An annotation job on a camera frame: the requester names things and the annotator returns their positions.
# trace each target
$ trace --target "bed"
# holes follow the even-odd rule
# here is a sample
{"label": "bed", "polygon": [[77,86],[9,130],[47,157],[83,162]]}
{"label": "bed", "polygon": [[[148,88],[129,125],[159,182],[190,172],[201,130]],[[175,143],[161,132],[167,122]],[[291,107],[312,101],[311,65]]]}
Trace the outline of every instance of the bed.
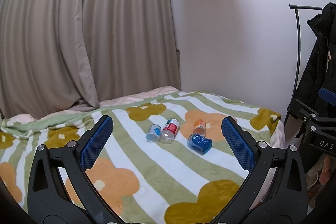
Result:
{"label": "bed", "polygon": [[[283,124],[276,112],[173,87],[103,101],[91,112],[66,110],[39,120],[19,115],[1,123],[0,176],[25,211],[37,146],[61,147],[78,140],[102,115],[112,117],[113,134],[86,174],[108,205],[128,223],[208,223],[230,201],[248,171],[241,168],[221,134],[225,116],[233,116],[257,141],[284,147]],[[163,126],[168,118],[181,124],[174,142],[147,142],[149,126]],[[204,156],[186,145],[198,119],[206,122],[206,137],[213,140]],[[72,201],[82,206],[65,170],[60,172]],[[266,194],[273,174],[270,170],[253,206]]]}

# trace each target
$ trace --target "beige curtain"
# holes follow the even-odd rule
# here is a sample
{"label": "beige curtain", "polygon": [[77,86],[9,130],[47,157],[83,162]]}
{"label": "beige curtain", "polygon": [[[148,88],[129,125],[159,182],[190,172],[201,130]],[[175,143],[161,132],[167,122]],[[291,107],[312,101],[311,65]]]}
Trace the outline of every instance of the beige curtain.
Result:
{"label": "beige curtain", "polygon": [[167,85],[180,87],[170,0],[0,0],[5,117]]}
{"label": "beige curtain", "polygon": [[170,0],[84,0],[83,32],[100,101],[180,89]]}

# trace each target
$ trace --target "floral striped blanket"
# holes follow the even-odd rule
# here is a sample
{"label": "floral striped blanket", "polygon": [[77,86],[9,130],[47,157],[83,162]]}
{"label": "floral striped blanket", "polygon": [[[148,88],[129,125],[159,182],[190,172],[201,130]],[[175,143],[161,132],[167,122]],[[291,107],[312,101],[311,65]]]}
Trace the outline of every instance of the floral striped blanket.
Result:
{"label": "floral striped blanket", "polygon": [[[64,146],[78,140],[102,115],[113,119],[113,134],[94,167],[86,173],[108,205],[128,223],[208,223],[229,202],[248,172],[221,133],[221,121],[233,116],[257,140],[274,145],[280,115],[210,93],[176,92],[92,112],[57,115],[26,124],[4,120],[0,132],[0,176],[27,210],[27,187],[36,147]],[[170,145],[149,143],[151,124],[175,118],[181,128]],[[194,122],[206,123],[213,140],[201,156],[187,147]],[[65,170],[61,175],[72,201],[81,206]]]}

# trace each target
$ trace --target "plastic bottle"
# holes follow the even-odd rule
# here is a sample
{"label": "plastic bottle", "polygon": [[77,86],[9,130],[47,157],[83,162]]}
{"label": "plastic bottle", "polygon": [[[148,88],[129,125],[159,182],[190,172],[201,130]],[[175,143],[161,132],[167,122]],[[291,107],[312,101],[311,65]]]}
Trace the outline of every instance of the plastic bottle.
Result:
{"label": "plastic bottle", "polygon": [[146,134],[146,139],[148,142],[157,142],[160,138],[161,127],[157,124],[152,124]]}
{"label": "plastic bottle", "polygon": [[174,138],[179,131],[180,123],[176,119],[169,119],[166,125],[163,127],[160,134],[160,142],[162,143],[172,143]]}
{"label": "plastic bottle", "polygon": [[205,136],[205,122],[203,120],[197,120],[194,123],[194,127],[193,134]]}
{"label": "plastic bottle", "polygon": [[187,144],[191,149],[204,155],[212,147],[212,140],[199,134],[191,134],[187,140]]}

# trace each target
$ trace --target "metal bolt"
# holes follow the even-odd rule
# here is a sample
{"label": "metal bolt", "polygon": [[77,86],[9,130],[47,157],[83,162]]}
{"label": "metal bolt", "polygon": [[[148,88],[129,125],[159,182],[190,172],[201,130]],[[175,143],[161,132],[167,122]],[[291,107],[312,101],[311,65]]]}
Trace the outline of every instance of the metal bolt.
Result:
{"label": "metal bolt", "polygon": [[68,147],[74,147],[75,145],[76,145],[76,141],[70,141],[67,144]]}
{"label": "metal bolt", "polygon": [[291,145],[291,146],[289,147],[289,149],[292,150],[292,151],[296,151],[296,150],[297,150],[297,147],[296,147],[295,145]]}
{"label": "metal bolt", "polygon": [[259,145],[261,148],[265,148],[265,147],[267,147],[267,143],[265,143],[264,141],[259,142],[258,145]]}
{"label": "metal bolt", "polygon": [[37,150],[41,151],[41,150],[43,150],[44,148],[45,148],[45,145],[39,145],[39,146],[37,147]]}

